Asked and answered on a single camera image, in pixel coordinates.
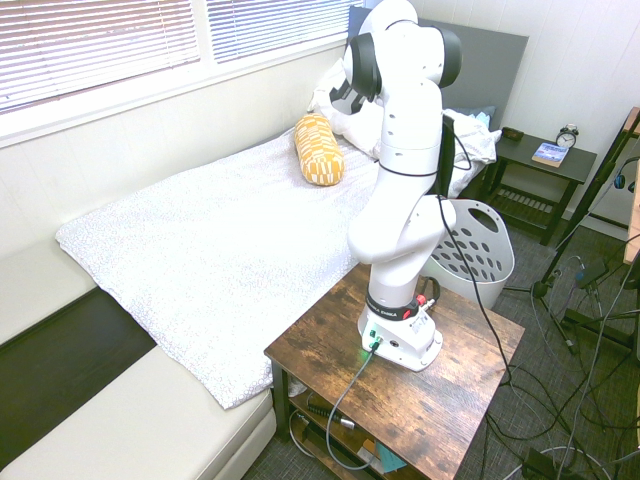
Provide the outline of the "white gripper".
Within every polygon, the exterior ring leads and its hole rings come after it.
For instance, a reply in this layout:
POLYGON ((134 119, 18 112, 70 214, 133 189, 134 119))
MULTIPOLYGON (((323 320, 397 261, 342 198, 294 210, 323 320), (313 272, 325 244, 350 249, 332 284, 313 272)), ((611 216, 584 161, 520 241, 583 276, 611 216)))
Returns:
POLYGON ((366 92, 360 92, 349 82, 343 82, 339 87, 332 88, 329 93, 331 105, 345 115, 359 113, 368 99, 366 92))

